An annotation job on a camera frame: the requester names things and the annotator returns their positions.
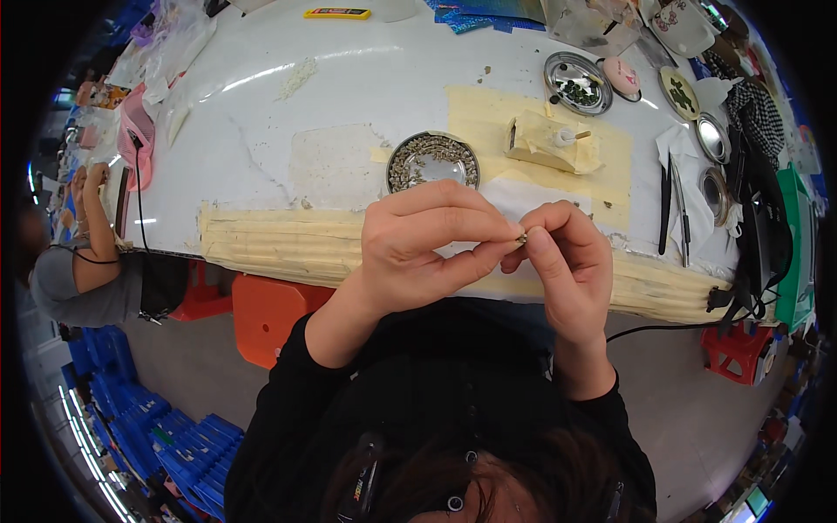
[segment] orange stool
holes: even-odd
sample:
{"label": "orange stool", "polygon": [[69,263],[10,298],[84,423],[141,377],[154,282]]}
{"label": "orange stool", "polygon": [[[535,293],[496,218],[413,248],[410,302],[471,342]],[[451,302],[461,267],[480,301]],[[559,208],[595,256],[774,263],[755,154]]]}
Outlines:
{"label": "orange stool", "polygon": [[245,360],[267,369],[302,316],[325,304],[334,289],[239,274],[233,282],[235,342]]}
{"label": "orange stool", "polygon": [[[771,350],[773,345],[773,328],[756,327],[752,336],[744,332],[744,321],[732,327],[728,334],[718,339],[716,327],[706,328],[701,333],[701,346],[709,352],[708,370],[717,372],[742,385],[757,385],[756,371],[759,370],[759,361],[762,361],[761,376],[770,372],[773,366],[775,351]],[[737,361],[741,367],[741,374],[736,374],[729,369],[730,364]]]}
{"label": "orange stool", "polygon": [[189,261],[189,283],[183,302],[169,318],[178,321],[200,320],[233,311],[233,297],[221,296],[217,285],[206,283],[207,263],[203,260]]}

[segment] green crate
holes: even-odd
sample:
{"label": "green crate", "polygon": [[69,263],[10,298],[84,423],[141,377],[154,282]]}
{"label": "green crate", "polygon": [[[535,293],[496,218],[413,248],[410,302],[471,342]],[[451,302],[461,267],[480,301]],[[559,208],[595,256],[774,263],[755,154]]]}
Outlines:
{"label": "green crate", "polygon": [[776,178],[793,235],[793,257],[788,275],[777,285],[780,297],[776,300],[775,315],[777,320],[788,325],[789,332],[794,332],[814,310],[814,289],[808,286],[812,275],[807,269],[814,256],[814,220],[811,197],[793,163],[789,163],[787,169],[778,171]]}

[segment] checkered cloth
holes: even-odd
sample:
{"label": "checkered cloth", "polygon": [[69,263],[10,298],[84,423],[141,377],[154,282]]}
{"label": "checkered cloth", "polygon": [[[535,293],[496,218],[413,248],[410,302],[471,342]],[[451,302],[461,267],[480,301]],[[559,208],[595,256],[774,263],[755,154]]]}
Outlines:
{"label": "checkered cloth", "polygon": [[[705,51],[703,58],[713,75],[721,79],[737,77],[735,70],[720,56]],[[784,147],[782,118],[770,95],[749,82],[732,86],[727,96],[730,124],[743,131],[751,146],[757,147],[779,170],[779,152]]]}

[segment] concrete floor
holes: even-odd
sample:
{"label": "concrete floor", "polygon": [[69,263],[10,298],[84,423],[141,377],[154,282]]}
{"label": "concrete floor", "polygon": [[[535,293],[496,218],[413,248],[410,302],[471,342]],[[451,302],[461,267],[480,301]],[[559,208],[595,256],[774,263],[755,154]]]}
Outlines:
{"label": "concrete floor", "polygon": [[[608,335],[654,323],[611,314]],[[246,428],[267,369],[241,358],[233,317],[162,326],[126,322],[140,380],[192,419],[209,413]],[[677,522],[716,500],[736,478],[782,385],[786,346],[774,372],[745,387],[703,368],[701,332],[645,331],[608,345],[619,371],[631,431],[657,481],[660,523]]]}

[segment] white mug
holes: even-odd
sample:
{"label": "white mug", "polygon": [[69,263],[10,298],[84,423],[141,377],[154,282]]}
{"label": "white mug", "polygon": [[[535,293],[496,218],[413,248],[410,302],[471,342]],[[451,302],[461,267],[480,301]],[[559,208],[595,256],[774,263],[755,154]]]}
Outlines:
{"label": "white mug", "polygon": [[721,34],[692,0],[674,0],[651,19],[651,29],[675,53],[695,58]]}

